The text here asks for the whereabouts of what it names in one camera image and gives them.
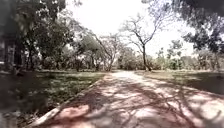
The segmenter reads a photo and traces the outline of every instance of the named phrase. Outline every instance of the leafy tree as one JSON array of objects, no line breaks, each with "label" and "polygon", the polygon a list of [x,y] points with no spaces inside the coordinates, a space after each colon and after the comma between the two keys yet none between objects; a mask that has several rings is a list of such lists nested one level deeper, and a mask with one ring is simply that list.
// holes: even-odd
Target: leafy tree
[{"label": "leafy tree", "polygon": [[170,45],[170,48],[167,50],[167,58],[173,59],[171,61],[171,67],[172,69],[180,69],[181,68],[181,51],[182,51],[183,43],[181,43],[180,40],[173,40],[172,44]]}]

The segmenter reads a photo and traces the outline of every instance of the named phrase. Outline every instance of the green grass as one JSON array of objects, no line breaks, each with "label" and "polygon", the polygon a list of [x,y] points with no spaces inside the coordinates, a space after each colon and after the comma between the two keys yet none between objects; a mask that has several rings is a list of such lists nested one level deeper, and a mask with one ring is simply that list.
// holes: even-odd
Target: green grass
[{"label": "green grass", "polygon": [[146,78],[157,79],[175,85],[184,85],[199,90],[224,95],[224,79],[217,72],[206,71],[137,71]]},{"label": "green grass", "polygon": [[21,111],[20,123],[27,124],[34,116],[41,116],[75,97],[103,75],[97,72],[36,72],[23,77],[1,75],[0,79],[9,91],[0,92],[0,96],[6,97],[6,107],[16,106]]}]

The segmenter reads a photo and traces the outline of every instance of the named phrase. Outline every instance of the tree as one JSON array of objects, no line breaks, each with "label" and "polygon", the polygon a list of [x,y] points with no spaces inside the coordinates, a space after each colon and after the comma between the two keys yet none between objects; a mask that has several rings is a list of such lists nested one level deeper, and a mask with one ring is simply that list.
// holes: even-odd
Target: tree
[{"label": "tree", "polygon": [[139,48],[139,51],[142,53],[144,69],[148,69],[151,71],[151,67],[147,65],[146,60],[146,45],[153,39],[153,37],[159,30],[164,28],[164,22],[171,17],[171,8],[169,3],[159,3],[156,0],[150,1],[149,5],[149,17],[153,25],[150,32],[146,32],[144,30],[145,26],[143,26],[142,24],[145,22],[145,20],[139,14],[136,18],[131,18],[130,20],[126,21],[121,30],[128,32],[130,43],[135,44]]},{"label": "tree", "polygon": [[182,51],[183,43],[180,40],[173,40],[172,44],[170,45],[170,48],[167,50],[168,59],[173,58],[172,61],[172,67],[174,69],[180,69],[181,63],[180,63],[180,57],[181,57],[181,51]]}]

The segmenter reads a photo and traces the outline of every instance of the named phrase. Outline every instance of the walkway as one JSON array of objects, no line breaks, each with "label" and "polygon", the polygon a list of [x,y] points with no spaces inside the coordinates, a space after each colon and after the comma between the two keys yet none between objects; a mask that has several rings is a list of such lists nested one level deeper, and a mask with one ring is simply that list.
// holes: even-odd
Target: walkway
[{"label": "walkway", "polygon": [[133,72],[117,72],[40,127],[224,128],[224,98]]}]

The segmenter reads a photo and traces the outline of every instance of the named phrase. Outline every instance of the distant tree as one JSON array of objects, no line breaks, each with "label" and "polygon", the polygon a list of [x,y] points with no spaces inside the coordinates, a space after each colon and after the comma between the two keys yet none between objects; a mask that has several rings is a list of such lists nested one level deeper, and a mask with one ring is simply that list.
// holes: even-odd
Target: distant tree
[{"label": "distant tree", "polygon": [[145,22],[144,18],[140,15],[137,15],[136,18],[131,18],[130,20],[126,21],[121,31],[128,32],[128,38],[130,43],[135,44],[139,51],[142,53],[144,69],[151,70],[151,67],[147,65],[146,60],[146,45],[153,39],[155,34],[164,28],[164,22],[167,21],[171,17],[170,15],[170,4],[169,3],[161,3],[157,0],[152,0],[148,3],[150,7],[148,8],[149,17],[152,21],[153,28],[151,32],[147,32],[144,30],[145,26],[142,24]]},{"label": "distant tree", "polygon": [[168,54],[167,57],[168,59],[173,59],[172,62],[172,67],[175,67],[174,69],[181,69],[181,62],[180,62],[180,57],[181,57],[181,51],[182,51],[183,43],[180,40],[173,40],[172,44],[170,45],[170,48],[167,50]]},{"label": "distant tree", "polygon": [[157,53],[157,63],[160,65],[161,69],[164,70],[166,68],[166,59],[164,56],[164,50],[161,48]]}]

